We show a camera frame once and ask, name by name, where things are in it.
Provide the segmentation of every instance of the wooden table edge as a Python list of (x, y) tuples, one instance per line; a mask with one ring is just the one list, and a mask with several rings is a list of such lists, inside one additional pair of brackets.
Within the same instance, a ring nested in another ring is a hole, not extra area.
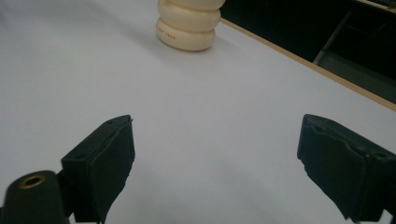
[(251, 38), (253, 38), (253, 39), (265, 44), (266, 46), (270, 47), (271, 49), (274, 49), (274, 50), (276, 50), (276, 51), (278, 51), (278, 52), (280, 52), (280, 53), (292, 58), (294, 61), (296, 61), (298, 63), (301, 63), (301, 64), (303, 64), (303, 65), (315, 70), (316, 72), (322, 74), (323, 76), (325, 76), (325, 77), (327, 77), (327, 78), (329, 78), (329, 79), (331, 79), (331, 80), (333, 80), (333, 81), (335, 81), (335, 82), (337, 82), (337, 83), (339, 83), (339, 84), (341, 84), (341, 85), (343, 85), (343, 86), (345, 86), (345, 87), (347, 87), (347, 88), (359, 93), (360, 95), (363, 95), (364, 97), (367, 97), (370, 100), (372, 100), (372, 101), (374, 101), (374, 102), (376, 102), (376, 103), (378, 103), (380, 105), (383, 105), (383, 106), (385, 106), (385, 107), (387, 107), (387, 108), (389, 108), (389, 109), (391, 109), (391, 110), (396, 112), (396, 104), (394, 104), (394, 103), (392, 103), (392, 102), (390, 102), (390, 101), (388, 101), (388, 100), (386, 100), (386, 99), (384, 99), (384, 98), (382, 98), (382, 97), (380, 97), (378, 95), (375, 95), (372, 92), (367, 91), (364, 88), (359, 87), (359, 86), (357, 86), (357, 85), (355, 85), (355, 84), (353, 84), (353, 83), (351, 83), (351, 82), (349, 82), (349, 81), (347, 81), (347, 80), (345, 80), (345, 79), (343, 79), (343, 78), (341, 78), (341, 77), (339, 77), (339, 76), (337, 76), (337, 75), (335, 75), (335, 74), (333, 74), (333, 73), (331, 73), (331, 72), (329, 72), (329, 71), (327, 71), (327, 70), (325, 70), (325, 69), (323, 69), (323, 68), (321, 68), (321, 67), (319, 67), (319, 66), (317, 66), (317, 65), (315, 65), (315, 64), (313, 64), (313, 63), (311, 63), (311, 62), (309, 62), (309, 61), (307, 61), (307, 60), (305, 60), (305, 59), (303, 59), (303, 58), (301, 58), (301, 57), (299, 57), (297, 55), (295, 55), (295, 54), (293, 54), (293, 53), (291, 53), (291, 52), (289, 52), (289, 51), (287, 51), (285, 49), (282, 49), (280, 46), (277, 46), (277, 45), (271, 43), (270, 41), (265, 40), (264, 38), (262, 38), (262, 37), (260, 37), (258, 35), (255, 35), (255, 34), (251, 33), (250, 31), (248, 31), (248, 30), (246, 30), (246, 29), (244, 29), (244, 28), (242, 28), (242, 27), (240, 27), (238, 25), (235, 25), (234, 23), (232, 23), (230, 21), (227, 21), (227, 20), (221, 18), (221, 22), (223, 24), (225, 24), (227, 26), (230, 26), (230, 27), (234, 28), (235, 30), (237, 30), (237, 31), (239, 31), (239, 32), (241, 32), (241, 33), (243, 33), (245, 35), (248, 35)]

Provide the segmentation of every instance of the bottle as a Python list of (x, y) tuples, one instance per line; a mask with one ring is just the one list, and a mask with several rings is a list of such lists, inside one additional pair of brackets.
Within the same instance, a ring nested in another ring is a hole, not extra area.
[(225, 0), (159, 0), (157, 36), (167, 45), (184, 50), (209, 48)]

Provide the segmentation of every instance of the white tabletop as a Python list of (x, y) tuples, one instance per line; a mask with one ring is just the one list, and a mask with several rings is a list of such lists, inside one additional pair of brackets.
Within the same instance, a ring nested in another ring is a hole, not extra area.
[(350, 223), (297, 160), (303, 115), (396, 152), (396, 113), (222, 23), (209, 50), (169, 48), (156, 4), (0, 0), (0, 200), (130, 114), (136, 160), (106, 223)]

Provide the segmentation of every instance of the black cabinet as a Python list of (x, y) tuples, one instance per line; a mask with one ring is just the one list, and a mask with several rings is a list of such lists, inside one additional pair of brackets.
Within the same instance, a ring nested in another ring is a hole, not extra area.
[(227, 0), (221, 16), (313, 62), (347, 13), (324, 0)]
[(351, 12), (329, 50), (396, 80), (395, 13), (356, 0), (226, 0), (220, 10), (224, 19), (310, 62)]

